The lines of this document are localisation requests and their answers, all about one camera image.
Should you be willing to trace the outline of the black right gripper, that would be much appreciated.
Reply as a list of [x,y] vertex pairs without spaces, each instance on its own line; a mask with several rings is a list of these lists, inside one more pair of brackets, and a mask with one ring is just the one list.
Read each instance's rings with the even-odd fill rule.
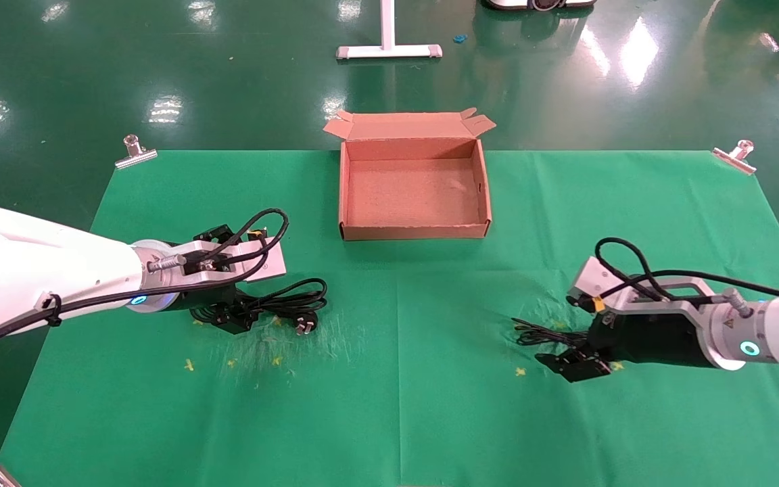
[[539,352],[537,361],[569,383],[608,376],[613,372],[610,363],[615,361],[715,367],[705,356],[696,327],[680,314],[607,312],[594,318],[587,343],[570,346],[560,354]]

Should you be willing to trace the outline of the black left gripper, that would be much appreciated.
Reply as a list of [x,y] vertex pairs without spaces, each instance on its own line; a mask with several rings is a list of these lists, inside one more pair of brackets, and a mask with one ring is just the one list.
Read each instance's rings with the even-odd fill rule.
[[[220,225],[210,230],[194,235],[194,241],[213,241],[224,244],[232,240],[236,232],[228,225]],[[257,241],[261,246],[269,243],[266,230],[247,230],[232,243],[238,246],[245,241]],[[179,291],[170,295],[163,295],[158,302],[157,312],[166,311],[197,311],[210,312],[211,325],[231,335],[246,333],[252,329],[262,314],[262,308],[235,304],[239,290],[235,284],[226,284],[212,289],[197,289],[191,291]]]

